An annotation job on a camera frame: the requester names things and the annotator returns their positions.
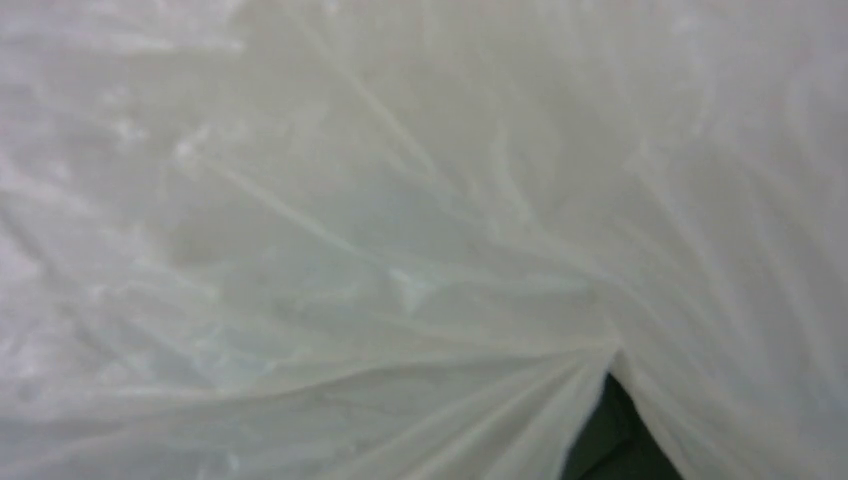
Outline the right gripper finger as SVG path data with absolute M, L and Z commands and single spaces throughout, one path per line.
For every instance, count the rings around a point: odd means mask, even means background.
M 680 480 L 630 396 L 611 375 L 568 454 L 564 480 Z

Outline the white plastic bag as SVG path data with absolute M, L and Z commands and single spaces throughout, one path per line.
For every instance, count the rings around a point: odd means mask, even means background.
M 5 1 L 5 479 L 847 475 L 843 1 Z

